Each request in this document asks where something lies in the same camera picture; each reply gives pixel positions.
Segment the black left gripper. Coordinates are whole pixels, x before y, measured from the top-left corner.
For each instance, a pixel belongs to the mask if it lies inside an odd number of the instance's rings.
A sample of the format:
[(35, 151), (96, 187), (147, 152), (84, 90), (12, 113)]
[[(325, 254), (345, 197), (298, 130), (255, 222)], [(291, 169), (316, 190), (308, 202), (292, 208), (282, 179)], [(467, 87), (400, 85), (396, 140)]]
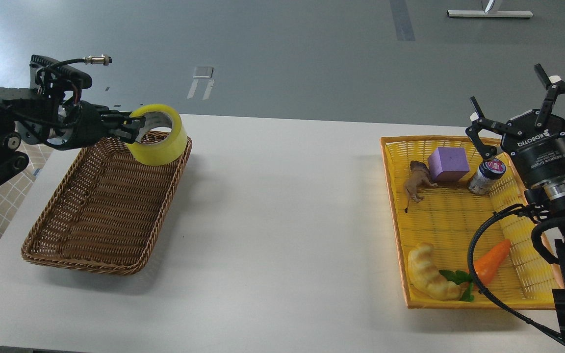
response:
[[(109, 110), (107, 106), (80, 102), (68, 111), (67, 119), (74, 125), (53, 131), (50, 147), (65, 151), (90, 147), (108, 136), (127, 144), (141, 142), (147, 119), (132, 118), (131, 111)], [(108, 121), (108, 128), (103, 121)]]

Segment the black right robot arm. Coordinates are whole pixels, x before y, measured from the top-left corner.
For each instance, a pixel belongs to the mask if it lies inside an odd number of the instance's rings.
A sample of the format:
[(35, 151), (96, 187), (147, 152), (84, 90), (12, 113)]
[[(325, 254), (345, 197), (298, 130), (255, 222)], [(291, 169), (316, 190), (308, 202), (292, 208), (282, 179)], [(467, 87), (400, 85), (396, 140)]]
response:
[[(541, 107), (505, 123), (485, 117), (477, 99), (470, 98), (475, 118), (465, 132), (484, 161), (500, 152), (509, 155), (524, 184), (526, 204), (513, 204), (494, 212), (475, 232), (469, 243), (467, 264), (478, 292), (491, 303), (533, 326), (565, 347), (565, 81), (549, 76), (542, 65), (534, 67), (546, 94)], [(551, 265), (558, 265), (562, 288), (552, 290), (559, 331), (537, 323), (498, 299), (475, 272), (474, 250), (485, 230), (511, 215), (534, 223), (531, 242)]]

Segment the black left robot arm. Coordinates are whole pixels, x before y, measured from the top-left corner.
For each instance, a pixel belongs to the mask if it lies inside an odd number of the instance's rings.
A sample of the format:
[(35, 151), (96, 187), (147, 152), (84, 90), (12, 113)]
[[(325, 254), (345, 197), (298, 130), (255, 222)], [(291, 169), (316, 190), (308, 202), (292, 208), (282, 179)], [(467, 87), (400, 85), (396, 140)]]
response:
[(92, 78), (74, 64), (111, 62), (105, 54), (61, 61), (34, 54), (29, 87), (0, 87), (0, 186), (29, 165), (29, 156), (19, 150), (22, 143), (67, 151), (90, 147), (103, 138), (125, 143), (141, 139), (144, 117), (81, 99)]

